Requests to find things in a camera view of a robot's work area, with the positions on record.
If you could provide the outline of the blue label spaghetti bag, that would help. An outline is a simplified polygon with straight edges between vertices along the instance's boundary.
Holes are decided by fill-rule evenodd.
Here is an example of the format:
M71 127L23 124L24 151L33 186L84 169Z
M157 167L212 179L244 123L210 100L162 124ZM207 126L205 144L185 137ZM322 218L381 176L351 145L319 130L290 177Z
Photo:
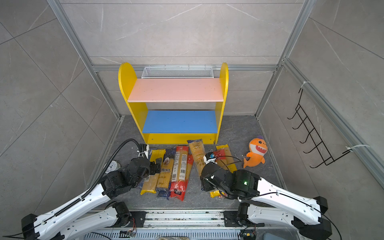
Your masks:
M161 166L161 173L159 175L158 183L156 186L158 198L167 200L170 198L170 187L172 181L175 153L176 148L166 149Z

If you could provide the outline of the blue bottom spaghetti bag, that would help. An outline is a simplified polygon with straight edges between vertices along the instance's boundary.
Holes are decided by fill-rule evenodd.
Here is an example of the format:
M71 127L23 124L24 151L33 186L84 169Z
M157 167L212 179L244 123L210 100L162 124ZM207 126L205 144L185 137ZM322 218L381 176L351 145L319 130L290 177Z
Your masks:
M192 153L194 162L197 166L199 177L202 175L203 168L206 165L204 156L206 154L205 147L202 139L199 140L188 140L190 151Z

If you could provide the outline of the red spaghetti bag white label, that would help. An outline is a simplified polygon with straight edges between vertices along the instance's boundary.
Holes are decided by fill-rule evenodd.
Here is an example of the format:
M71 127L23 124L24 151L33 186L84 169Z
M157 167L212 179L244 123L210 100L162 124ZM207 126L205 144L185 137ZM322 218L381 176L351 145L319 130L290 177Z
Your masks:
M186 190L185 185L188 165L188 153L188 146L176 147L170 187L171 193L181 195L181 193Z

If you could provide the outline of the dark blue spaghetti box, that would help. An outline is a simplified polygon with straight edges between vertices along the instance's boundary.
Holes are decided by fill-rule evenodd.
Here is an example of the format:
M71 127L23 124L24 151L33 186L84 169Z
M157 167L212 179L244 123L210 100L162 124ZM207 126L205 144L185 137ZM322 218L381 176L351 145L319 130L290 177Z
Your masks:
M142 153L138 153L138 157L146 157L146 159L149 160L149 159L150 159L150 149L149 149L149 146L147 146L147 149L146 149L144 152L142 152ZM142 180L138 183L138 185L137 185L137 188L138 188L138 189L141 190L141 189L143 188L144 182L145 182L146 180L149 179L149 176L150 176L150 174L146 174L146 175L145 175L145 178L142 179Z

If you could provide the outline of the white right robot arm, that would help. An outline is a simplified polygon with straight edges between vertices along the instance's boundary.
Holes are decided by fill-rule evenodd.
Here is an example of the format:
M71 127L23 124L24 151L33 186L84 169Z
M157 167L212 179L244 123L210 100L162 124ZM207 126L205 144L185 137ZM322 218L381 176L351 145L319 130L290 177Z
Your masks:
M237 213L229 217L236 226L285 226L311 240L327 240L336 228L325 215L326 198L296 195L247 170L230 172L208 163L201 181L204 191L218 190L222 197L240 203Z

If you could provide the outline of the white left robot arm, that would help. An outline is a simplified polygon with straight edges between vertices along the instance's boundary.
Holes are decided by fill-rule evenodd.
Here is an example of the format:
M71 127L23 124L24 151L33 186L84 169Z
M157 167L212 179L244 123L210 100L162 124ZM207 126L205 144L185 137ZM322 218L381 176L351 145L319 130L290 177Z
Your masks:
M115 171L110 169L115 156L127 143L134 143L138 156L128 165ZM128 207L114 202L108 208L85 217L90 210L136 188L145 178L161 172L161 159L148 159L149 146L127 139L107 160L100 175L84 193L62 206L42 215L29 214L22 219L21 233L10 235L20 240L72 240L104 227L124 227L133 222Z

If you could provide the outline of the yellow shelf with coloured boards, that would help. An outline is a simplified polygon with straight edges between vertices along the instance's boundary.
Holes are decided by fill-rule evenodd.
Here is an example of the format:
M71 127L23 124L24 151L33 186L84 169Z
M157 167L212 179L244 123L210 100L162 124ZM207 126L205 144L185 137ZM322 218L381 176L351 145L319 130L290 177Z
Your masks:
M120 91L149 145L183 145L189 140L216 144L229 89L229 67L219 78L141 78L133 66L121 64ZM150 110L148 103L215 103L213 110Z

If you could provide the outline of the yellow clear spaghetti bag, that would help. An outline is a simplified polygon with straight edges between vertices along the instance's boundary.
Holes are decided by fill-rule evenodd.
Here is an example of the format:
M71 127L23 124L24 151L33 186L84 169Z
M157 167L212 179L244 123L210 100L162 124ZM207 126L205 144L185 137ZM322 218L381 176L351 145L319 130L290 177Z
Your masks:
M235 159L232 157L232 153L230 151L229 145L219 145L216 146L216 149L218 151L224 150L224 156L221 158L221 165L227 165L227 168L231 173L237 170L237 167L235 165Z

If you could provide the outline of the yellow top spaghetti bag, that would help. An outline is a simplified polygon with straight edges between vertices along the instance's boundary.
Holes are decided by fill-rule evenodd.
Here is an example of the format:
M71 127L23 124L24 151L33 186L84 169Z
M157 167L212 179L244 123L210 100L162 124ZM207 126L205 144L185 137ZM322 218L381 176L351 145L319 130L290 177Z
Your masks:
M166 153L165 149L152 150L152 154L150 158L151 164L159 163L160 164L159 169L161 170L161 165L162 165L163 157L165 153ZM140 195L144 195L146 193L155 194L159 176L160 176L160 173L155 173L154 175L149 175L147 178L145 178L143 181L143 186L142 186Z

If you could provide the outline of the red yellow spaghetti bag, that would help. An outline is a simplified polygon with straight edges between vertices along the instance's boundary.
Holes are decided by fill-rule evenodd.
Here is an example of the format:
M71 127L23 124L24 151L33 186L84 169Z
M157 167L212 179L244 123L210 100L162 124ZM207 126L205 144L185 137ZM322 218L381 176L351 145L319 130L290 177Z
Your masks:
M225 157L225 150L224 149L219 149L214 152L216 156L216 164L219 165L220 167L223 167L224 165L227 164L227 159Z

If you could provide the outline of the orange shark plush toy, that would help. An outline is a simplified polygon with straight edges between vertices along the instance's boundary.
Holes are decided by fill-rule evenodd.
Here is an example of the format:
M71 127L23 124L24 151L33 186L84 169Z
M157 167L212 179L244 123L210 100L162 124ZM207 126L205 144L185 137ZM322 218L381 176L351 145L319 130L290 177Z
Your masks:
M268 147L262 136L258 136L250 141L249 150L244 158L243 168L255 167L265 163L264 155L267 153Z

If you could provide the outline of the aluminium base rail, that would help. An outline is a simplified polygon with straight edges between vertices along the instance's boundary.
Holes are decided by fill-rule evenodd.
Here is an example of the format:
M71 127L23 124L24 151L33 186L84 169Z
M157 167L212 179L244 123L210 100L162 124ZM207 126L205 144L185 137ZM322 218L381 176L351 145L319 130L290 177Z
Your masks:
M103 228L83 240L302 240L297 230L284 226L239 226L235 211L145 210L136 211L137 227Z

